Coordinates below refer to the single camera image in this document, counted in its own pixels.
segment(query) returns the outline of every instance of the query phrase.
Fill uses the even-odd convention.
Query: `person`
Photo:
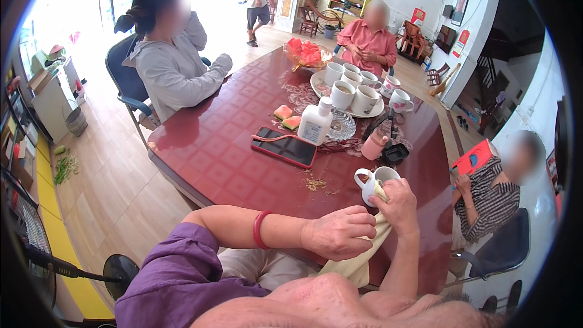
[[[378,77],[397,62],[395,37],[387,30],[390,9],[382,0],[371,0],[364,19],[353,20],[338,34],[338,44],[346,47],[341,59]]]
[[[115,303],[118,327],[500,327],[464,296],[416,299],[420,231],[416,198],[405,179],[384,183],[387,203],[370,201],[392,224],[397,249],[379,290],[359,296],[344,276],[328,273],[286,282],[273,291],[226,277],[219,246],[257,248],[258,211],[234,206],[195,210],[148,254],[126,293]],[[316,220],[268,214],[259,239],[271,248],[305,248],[334,261],[368,250],[375,218],[351,206]]]
[[[137,69],[162,123],[215,93],[233,66],[225,53],[209,69],[202,63],[205,29],[186,0],[134,0],[114,32],[133,26],[143,39],[123,64]]]
[[[539,136],[525,131],[506,165],[492,156],[471,175],[459,175],[453,193],[452,250],[466,249],[502,227],[520,204],[520,184],[544,158]]]
[[[269,22],[269,5],[273,4],[273,0],[250,0],[249,8],[247,8],[247,35],[249,39],[247,45],[257,47],[257,36],[255,32],[259,27],[266,25]]]
[[[458,6],[455,8],[454,15],[451,17],[451,20],[454,22],[462,22],[463,19],[463,5],[466,3],[466,0],[458,0]]]

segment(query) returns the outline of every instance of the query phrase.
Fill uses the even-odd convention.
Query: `mug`
[[[369,115],[374,106],[383,101],[381,96],[368,85],[359,85],[356,87],[354,100],[350,105],[350,110],[356,115]]]
[[[324,82],[326,85],[331,87],[334,81],[340,80],[342,74],[344,73],[344,67],[341,64],[335,62],[329,62],[326,65],[326,73],[324,74]]]
[[[389,106],[397,113],[410,112],[415,105],[411,101],[411,97],[401,89],[395,89],[393,95],[390,96]]]
[[[344,88],[349,92],[342,91],[340,90],[341,88]],[[355,93],[356,89],[354,86],[346,83],[346,81],[334,81],[334,85],[332,85],[332,93],[330,94],[332,106],[338,109],[346,109],[350,103],[352,103]]]
[[[353,73],[360,74],[360,69],[358,68],[358,66],[355,66],[352,63],[345,63],[342,66],[344,67],[345,71],[351,71]]]
[[[363,78],[363,84],[368,85],[369,87],[375,89],[376,91],[380,91],[383,87],[383,83],[378,81],[378,77],[369,71],[361,71],[360,76]]]
[[[359,175],[368,175],[368,180],[366,180],[366,183],[359,179]],[[381,180],[381,184],[383,184],[387,180],[400,178],[401,177],[397,171],[388,166],[381,166],[374,172],[371,172],[368,169],[358,169],[356,172],[354,172],[354,181],[356,181],[358,186],[360,186],[360,188],[363,190],[363,201],[372,208],[375,208],[375,206],[368,202],[368,198],[374,195],[374,183],[377,182],[377,180]]]
[[[355,88],[363,83],[363,77],[352,71],[344,71],[340,80],[351,84]]]
[[[381,94],[383,94],[387,98],[390,98],[395,89],[401,89],[401,82],[397,80],[396,77],[393,76],[385,77],[385,82],[383,83],[383,87],[381,88]]]

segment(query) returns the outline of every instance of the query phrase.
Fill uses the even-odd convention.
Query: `green vegetable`
[[[70,154],[70,149],[67,149],[65,155],[56,161],[55,184],[58,185],[61,184],[64,180],[68,180],[70,172],[73,172],[77,175],[78,167],[79,162],[77,161],[77,155]]]
[[[53,154],[56,156],[58,154],[62,154],[63,152],[65,152],[65,146],[60,145],[59,147],[54,149]]]

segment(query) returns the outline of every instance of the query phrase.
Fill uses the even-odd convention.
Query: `pink shirt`
[[[397,45],[395,44],[395,37],[393,37],[386,28],[375,33],[370,33],[364,19],[352,21],[341,30],[336,38],[339,45],[359,45],[364,50],[371,50],[379,56],[384,56],[387,59],[387,66],[383,66],[378,62],[354,60],[352,58],[352,53],[348,49],[345,49],[340,57],[341,59],[358,66],[361,70],[370,71],[376,76],[381,77],[383,75],[383,70],[389,71],[389,67],[397,62]]]

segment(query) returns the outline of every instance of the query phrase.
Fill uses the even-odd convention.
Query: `glass bowl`
[[[332,141],[344,141],[350,139],[356,132],[356,124],[353,117],[346,111],[332,108],[332,124],[328,131],[328,138]]]
[[[320,48],[320,54],[322,55],[322,61],[312,64],[306,64],[301,56],[295,55],[287,43],[283,44],[283,51],[287,55],[288,59],[294,64],[292,72],[299,69],[300,67],[309,67],[310,69],[322,69],[330,61],[332,61],[332,52],[324,46],[318,46]]]

